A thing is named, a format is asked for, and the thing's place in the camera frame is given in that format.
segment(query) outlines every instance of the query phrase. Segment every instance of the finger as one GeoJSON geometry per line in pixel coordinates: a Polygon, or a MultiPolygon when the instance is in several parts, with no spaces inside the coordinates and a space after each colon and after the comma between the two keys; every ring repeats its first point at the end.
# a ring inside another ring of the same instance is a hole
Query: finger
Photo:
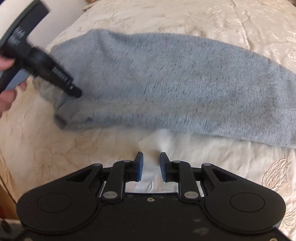
{"type": "Polygon", "coordinates": [[[15,98],[17,97],[16,90],[11,91],[3,91],[0,94],[0,101],[3,101],[7,104],[12,104],[13,101],[15,101],[15,98]]]}
{"type": "Polygon", "coordinates": [[[0,100],[0,113],[7,111],[11,108],[11,104],[8,104],[2,100],[0,100]]]}
{"type": "Polygon", "coordinates": [[[14,59],[8,59],[0,56],[0,71],[9,69],[15,63],[14,59]]]}
{"type": "Polygon", "coordinates": [[[26,88],[27,88],[27,82],[26,81],[21,82],[19,86],[20,86],[20,88],[21,88],[22,91],[25,91],[26,88]]]}

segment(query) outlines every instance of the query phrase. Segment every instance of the cream bedspread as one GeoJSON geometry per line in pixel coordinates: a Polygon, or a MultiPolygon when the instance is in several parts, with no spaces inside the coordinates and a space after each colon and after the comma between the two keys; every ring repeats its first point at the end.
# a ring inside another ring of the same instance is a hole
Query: cream bedspread
{"type": "MultiPolygon", "coordinates": [[[[286,0],[101,0],[48,49],[93,28],[207,37],[267,56],[296,73],[296,7],[286,0]]],[[[287,204],[280,228],[296,240],[294,149],[164,129],[63,131],[54,124],[51,104],[31,84],[0,119],[0,133],[0,174],[16,199],[92,163],[112,166],[138,151],[144,153],[143,181],[129,183],[127,190],[176,191],[175,184],[162,183],[158,158],[165,151],[171,160],[194,167],[214,163],[277,191],[287,204]]]]}

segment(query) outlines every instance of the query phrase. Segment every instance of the textured fabric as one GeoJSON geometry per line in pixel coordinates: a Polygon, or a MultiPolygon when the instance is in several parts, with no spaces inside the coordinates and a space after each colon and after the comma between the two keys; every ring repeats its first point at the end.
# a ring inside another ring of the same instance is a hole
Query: textured fabric
{"type": "Polygon", "coordinates": [[[243,48],[186,35],[92,30],[52,55],[83,90],[72,99],[36,81],[61,127],[124,124],[295,146],[295,74],[243,48]]]}

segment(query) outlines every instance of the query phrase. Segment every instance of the silver screw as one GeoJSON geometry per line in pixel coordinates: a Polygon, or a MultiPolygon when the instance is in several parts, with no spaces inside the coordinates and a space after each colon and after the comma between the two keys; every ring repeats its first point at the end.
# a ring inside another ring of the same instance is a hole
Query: silver screw
{"type": "Polygon", "coordinates": [[[188,199],[195,199],[195,198],[198,198],[198,196],[199,196],[198,193],[193,191],[188,191],[184,193],[184,197],[188,199]]]}
{"type": "Polygon", "coordinates": [[[147,201],[148,201],[148,202],[154,202],[154,201],[155,201],[155,198],[153,198],[153,197],[148,197],[148,198],[147,198],[147,201]]]}
{"type": "Polygon", "coordinates": [[[103,193],[103,197],[107,198],[107,199],[114,199],[114,198],[117,198],[117,196],[118,196],[118,194],[113,191],[108,191],[108,192],[103,193]]]}

